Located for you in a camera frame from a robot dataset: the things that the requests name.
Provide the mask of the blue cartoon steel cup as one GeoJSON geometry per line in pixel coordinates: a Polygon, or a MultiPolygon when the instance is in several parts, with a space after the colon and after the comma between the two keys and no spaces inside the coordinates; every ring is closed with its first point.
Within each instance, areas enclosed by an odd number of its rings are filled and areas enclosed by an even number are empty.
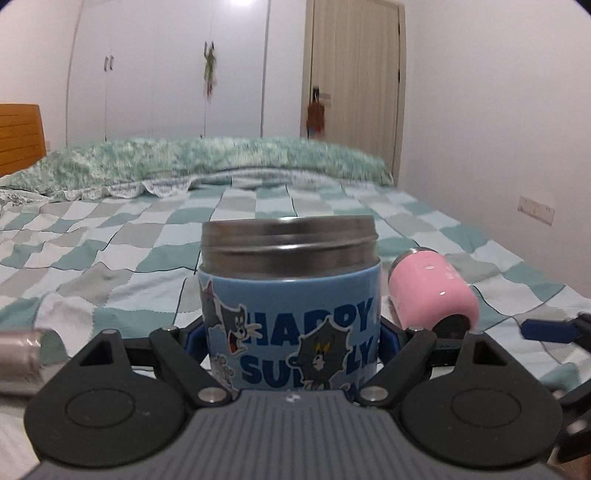
{"type": "Polygon", "coordinates": [[[198,266],[211,371],[227,390],[342,390],[377,371],[370,215],[209,221],[198,266]]]}

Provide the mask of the pink steel cup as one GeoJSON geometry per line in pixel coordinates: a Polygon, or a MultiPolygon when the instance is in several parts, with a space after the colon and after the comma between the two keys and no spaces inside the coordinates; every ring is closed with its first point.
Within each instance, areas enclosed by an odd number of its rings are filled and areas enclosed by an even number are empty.
{"type": "Polygon", "coordinates": [[[389,298],[400,327],[422,327],[440,338],[461,339],[478,327],[479,300],[446,257],[412,248],[390,267],[389,298]]]}

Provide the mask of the silver steel cup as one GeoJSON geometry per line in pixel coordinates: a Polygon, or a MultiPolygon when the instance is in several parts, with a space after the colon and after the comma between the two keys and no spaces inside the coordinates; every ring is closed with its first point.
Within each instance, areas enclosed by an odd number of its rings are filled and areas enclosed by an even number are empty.
{"type": "Polygon", "coordinates": [[[52,330],[1,333],[1,394],[36,394],[67,360],[61,338],[52,330]]]}

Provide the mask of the green checkered bed blanket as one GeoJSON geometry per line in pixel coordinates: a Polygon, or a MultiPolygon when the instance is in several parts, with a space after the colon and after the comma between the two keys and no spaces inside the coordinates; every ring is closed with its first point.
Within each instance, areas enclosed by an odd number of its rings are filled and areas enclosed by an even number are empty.
{"type": "Polygon", "coordinates": [[[103,328],[132,337],[197,318],[193,273],[208,220],[354,214],[376,219],[384,260],[418,245],[446,255],[474,289],[482,325],[536,377],[568,389],[589,378],[590,356],[582,348],[527,341],[517,332],[530,314],[555,320],[588,310],[588,298],[396,188],[200,184],[167,198],[143,194],[4,208],[1,328],[47,329],[50,347],[38,372],[3,373],[2,393],[35,392],[103,328]]]}

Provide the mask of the green floral quilt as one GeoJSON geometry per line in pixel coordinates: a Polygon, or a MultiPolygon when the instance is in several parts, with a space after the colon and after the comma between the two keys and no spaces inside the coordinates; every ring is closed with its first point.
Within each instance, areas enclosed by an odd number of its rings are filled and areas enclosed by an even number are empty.
{"type": "Polygon", "coordinates": [[[1,179],[1,199],[16,205],[45,199],[158,197],[183,193],[233,171],[301,172],[346,182],[390,185],[384,161],[360,150],[301,138],[112,140],[70,147],[1,179]]]}

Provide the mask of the wooden headboard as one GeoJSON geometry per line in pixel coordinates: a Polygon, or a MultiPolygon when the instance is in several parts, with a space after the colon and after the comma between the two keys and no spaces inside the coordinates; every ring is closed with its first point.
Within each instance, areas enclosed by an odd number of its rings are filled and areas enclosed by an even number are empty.
{"type": "Polygon", "coordinates": [[[47,154],[40,107],[0,105],[0,175],[24,170],[47,154]]]}

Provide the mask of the white wardrobe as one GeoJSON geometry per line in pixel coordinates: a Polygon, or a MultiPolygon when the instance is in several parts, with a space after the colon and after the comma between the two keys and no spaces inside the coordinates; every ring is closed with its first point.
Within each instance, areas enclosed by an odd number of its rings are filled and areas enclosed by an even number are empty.
{"type": "Polygon", "coordinates": [[[295,137],[303,1],[84,1],[67,76],[70,146],[131,137],[295,137]],[[205,95],[204,43],[216,85],[205,95]]]}

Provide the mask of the green hanging wardrobe ornament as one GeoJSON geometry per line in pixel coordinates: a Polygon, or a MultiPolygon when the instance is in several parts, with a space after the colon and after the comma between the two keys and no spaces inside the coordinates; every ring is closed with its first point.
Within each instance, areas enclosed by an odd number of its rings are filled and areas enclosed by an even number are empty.
{"type": "Polygon", "coordinates": [[[208,101],[211,101],[213,89],[216,85],[216,53],[214,42],[204,43],[204,83],[205,95],[208,101]]]}

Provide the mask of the beige wooden door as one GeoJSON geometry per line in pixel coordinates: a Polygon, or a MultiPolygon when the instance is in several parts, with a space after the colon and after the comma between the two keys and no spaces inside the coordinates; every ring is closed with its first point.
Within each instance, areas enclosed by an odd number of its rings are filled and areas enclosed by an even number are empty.
{"type": "Polygon", "coordinates": [[[311,89],[320,88],[325,132],[312,139],[381,158],[398,178],[407,73],[406,10],[400,1],[308,1],[301,136],[311,89]]]}

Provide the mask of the white wall socket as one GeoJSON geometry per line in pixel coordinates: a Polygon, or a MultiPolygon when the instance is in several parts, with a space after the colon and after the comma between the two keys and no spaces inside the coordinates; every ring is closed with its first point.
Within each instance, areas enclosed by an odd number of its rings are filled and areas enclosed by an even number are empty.
{"type": "Polygon", "coordinates": [[[528,197],[521,196],[519,198],[517,209],[519,212],[546,225],[551,226],[554,222],[554,208],[528,197]]]}

